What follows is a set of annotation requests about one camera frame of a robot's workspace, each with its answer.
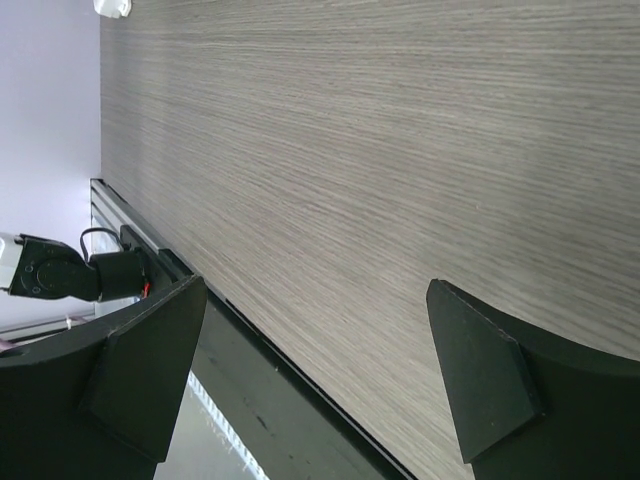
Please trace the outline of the white power strip coloured sockets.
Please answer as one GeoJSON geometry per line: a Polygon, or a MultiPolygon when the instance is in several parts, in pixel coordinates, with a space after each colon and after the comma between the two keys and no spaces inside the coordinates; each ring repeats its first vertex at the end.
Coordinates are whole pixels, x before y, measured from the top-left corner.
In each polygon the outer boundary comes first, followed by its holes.
{"type": "Polygon", "coordinates": [[[129,16],[132,9],[132,0],[94,0],[95,12],[109,19],[120,19],[129,16]]]}

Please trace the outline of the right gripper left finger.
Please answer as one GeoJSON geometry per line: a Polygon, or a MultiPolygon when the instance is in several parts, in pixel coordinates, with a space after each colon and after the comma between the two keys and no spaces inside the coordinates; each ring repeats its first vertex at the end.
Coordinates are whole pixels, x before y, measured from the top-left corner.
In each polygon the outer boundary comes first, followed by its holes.
{"type": "Polygon", "coordinates": [[[199,276],[1,354],[4,479],[151,479],[207,304],[199,276]]]}

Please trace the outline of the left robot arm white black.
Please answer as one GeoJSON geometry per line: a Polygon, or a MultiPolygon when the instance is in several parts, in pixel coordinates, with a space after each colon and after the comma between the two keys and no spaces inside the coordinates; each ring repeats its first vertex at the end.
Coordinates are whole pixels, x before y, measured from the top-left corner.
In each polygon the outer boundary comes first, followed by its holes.
{"type": "Polygon", "coordinates": [[[51,239],[3,233],[1,290],[41,300],[105,302],[145,297],[150,280],[141,250],[123,243],[115,252],[90,255],[85,245],[76,251],[51,239]]]}

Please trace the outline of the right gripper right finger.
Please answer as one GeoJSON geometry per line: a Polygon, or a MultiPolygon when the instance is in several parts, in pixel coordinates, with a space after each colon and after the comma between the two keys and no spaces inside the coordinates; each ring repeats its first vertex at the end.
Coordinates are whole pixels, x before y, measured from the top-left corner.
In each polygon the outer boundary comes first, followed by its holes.
{"type": "Polygon", "coordinates": [[[426,305],[464,463],[477,479],[636,479],[639,364],[434,279],[426,305]]]}

